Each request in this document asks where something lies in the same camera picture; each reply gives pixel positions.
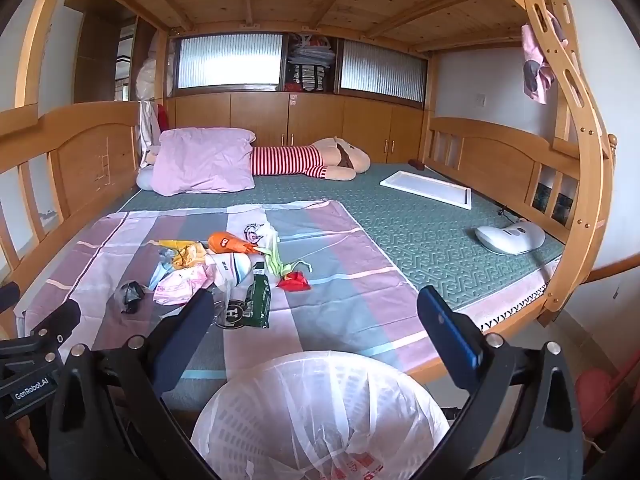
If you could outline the orange snack bag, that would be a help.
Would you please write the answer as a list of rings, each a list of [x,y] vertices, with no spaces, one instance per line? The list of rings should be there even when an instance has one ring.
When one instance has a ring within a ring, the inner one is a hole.
[[[229,232],[213,232],[207,239],[207,246],[215,254],[236,252],[237,254],[255,255],[260,253],[256,244],[241,240]]]

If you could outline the light blue pillow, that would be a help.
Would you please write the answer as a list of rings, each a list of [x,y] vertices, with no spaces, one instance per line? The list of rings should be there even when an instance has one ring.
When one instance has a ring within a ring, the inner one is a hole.
[[[139,169],[136,177],[136,185],[138,188],[140,188],[140,190],[150,192],[154,191],[152,185],[153,169],[154,167],[152,165],[148,165]]]

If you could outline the blue face mask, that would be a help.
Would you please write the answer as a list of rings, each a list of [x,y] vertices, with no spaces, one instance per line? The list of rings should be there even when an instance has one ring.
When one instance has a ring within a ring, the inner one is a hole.
[[[150,277],[148,285],[149,290],[156,289],[157,285],[160,284],[160,281],[175,270],[174,265],[172,264],[175,255],[177,255],[175,249],[164,246],[160,246],[160,248],[158,248],[158,263]]]

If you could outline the white flat tray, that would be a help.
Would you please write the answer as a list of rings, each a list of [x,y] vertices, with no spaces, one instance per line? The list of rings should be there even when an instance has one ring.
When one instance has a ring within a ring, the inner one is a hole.
[[[448,181],[410,174],[407,171],[396,171],[382,180],[380,185],[465,210],[472,209],[471,189]]]

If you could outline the pink plaid bed sheet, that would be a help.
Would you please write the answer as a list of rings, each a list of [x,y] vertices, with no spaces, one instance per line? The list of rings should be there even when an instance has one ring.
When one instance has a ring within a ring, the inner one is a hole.
[[[247,292],[267,269],[262,256],[208,252],[190,268],[163,274],[168,240],[201,242],[215,231],[274,234],[283,261],[308,282],[281,288],[271,275],[266,327],[248,325]],[[207,332],[179,391],[208,396],[243,370],[301,351],[360,354],[405,373],[436,350],[416,313],[416,286],[335,200],[108,214],[78,238],[29,302],[15,311],[30,332],[67,299],[78,303],[72,341],[113,348],[146,335],[194,292],[218,286],[229,307]]]

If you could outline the white printed plastic bag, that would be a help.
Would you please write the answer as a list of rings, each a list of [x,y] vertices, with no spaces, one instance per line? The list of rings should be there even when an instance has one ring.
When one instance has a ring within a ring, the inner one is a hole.
[[[271,252],[279,243],[279,234],[269,222],[248,224],[244,237],[261,252]]]

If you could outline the white massager device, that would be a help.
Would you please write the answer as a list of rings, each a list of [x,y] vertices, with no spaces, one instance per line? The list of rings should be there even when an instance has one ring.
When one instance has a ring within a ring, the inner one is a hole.
[[[546,233],[533,222],[517,221],[505,228],[479,226],[474,234],[480,244],[493,252],[517,256],[532,252],[544,244]]]

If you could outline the striped plush doll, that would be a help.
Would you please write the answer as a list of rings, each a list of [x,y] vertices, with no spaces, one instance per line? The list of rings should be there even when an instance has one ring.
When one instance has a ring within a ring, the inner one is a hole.
[[[351,181],[371,166],[369,155],[341,138],[325,138],[309,145],[256,146],[254,176],[304,176]]]

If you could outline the green snack wrapper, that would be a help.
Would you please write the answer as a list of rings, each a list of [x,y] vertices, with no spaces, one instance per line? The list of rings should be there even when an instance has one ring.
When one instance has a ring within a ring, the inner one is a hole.
[[[270,304],[271,288],[266,265],[263,261],[258,261],[253,268],[253,281],[246,291],[242,324],[256,328],[268,328]]]

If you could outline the pink plastic bag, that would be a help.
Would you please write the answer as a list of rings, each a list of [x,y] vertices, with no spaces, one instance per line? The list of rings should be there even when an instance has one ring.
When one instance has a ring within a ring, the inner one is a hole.
[[[214,282],[216,268],[213,264],[200,264],[175,270],[165,276],[153,292],[153,301],[161,306],[186,304],[201,288]]]

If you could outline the black wrapper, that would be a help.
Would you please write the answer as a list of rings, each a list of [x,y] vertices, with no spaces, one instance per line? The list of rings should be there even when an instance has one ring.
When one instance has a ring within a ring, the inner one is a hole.
[[[115,292],[115,301],[120,312],[134,314],[138,312],[144,296],[145,288],[136,281],[129,281],[117,289],[117,292]]]

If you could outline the red wrapper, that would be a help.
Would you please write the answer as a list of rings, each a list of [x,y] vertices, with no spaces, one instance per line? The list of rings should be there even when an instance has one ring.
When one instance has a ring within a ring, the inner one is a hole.
[[[283,275],[278,287],[286,292],[306,292],[306,290],[311,290],[306,276],[300,271],[292,271]]]

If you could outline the yellow snack wrapper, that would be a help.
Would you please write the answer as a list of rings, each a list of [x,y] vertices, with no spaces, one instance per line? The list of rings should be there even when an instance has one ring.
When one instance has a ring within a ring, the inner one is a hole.
[[[163,262],[170,263],[175,270],[190,268],[205,262],[207,252],[200,242],[159,240],[157,244]]]

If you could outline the green leaf scrap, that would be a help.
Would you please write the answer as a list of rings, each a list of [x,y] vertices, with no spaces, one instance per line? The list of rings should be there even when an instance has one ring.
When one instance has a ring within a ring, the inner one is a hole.
[[[308,272],[312,271],[311,264],[303,259],[298,259],[289,263],[284,262],[280,255],[279,240],[277,238],[272,238],[268,242],[267,246],[264,248],[264,256],[265,264],[269,272],[279,278],[284,278],[285,275],[294,272],[299,266],[303,266]]]

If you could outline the pink pillow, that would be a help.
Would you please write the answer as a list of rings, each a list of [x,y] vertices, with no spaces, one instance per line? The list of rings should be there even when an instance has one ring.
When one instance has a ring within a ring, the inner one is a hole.
[[[160,134],[150,187],[161,196],[224,194],[254,188],[255,135],[241,128],[188,127]]]

